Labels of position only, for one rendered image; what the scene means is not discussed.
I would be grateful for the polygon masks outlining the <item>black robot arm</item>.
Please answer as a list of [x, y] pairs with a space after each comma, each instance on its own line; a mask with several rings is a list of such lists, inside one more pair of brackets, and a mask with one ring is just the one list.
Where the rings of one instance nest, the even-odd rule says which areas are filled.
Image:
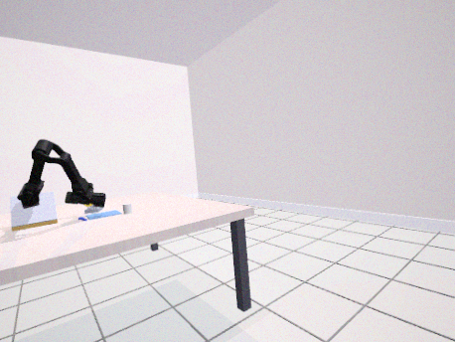
[[[55, 150], [60, 157], [49, 156], [51, 151]], [[40, 193], [44, 187], [45, 181], [41, 180], [42, 172], [45, 162], [57, 163], [62, 166], [72, 183], [72, 190], [70, 200], [77, 201], [80, 204], [89, 202], [91, 205], [104, 205], [105, 194], [93, 193], [92, 183], [81, 177], [72, 157], [69, 153], [64, 151], [59, 144], [41, 139], [32, 150], [32, 158], [34, 160], [30, 179], [25, 183], [21, 192], [17, 196], [22, 201], [23, 208], [30, 208], [40, 205]]]

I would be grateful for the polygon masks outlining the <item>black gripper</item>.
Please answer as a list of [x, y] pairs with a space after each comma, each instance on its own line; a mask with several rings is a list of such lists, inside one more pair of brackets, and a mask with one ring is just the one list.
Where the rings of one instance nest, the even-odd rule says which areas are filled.
[[[65, 203], [66, 204], [72, 204], [72, 205], [78, 205], [79, 203], [77, 201], [70, 200], [71, 193], [72, 192], [67, 192], [66, 198], [65, 198]], [[80, 204], [80, 205], [88, 205], [89, 206], [89, 202], [87, 202], [86, 204]], [[103, 208], [104, 207], [104, 205], [93, 205], [93, 206], [94, 207], [99, 207], [99, 208]]]

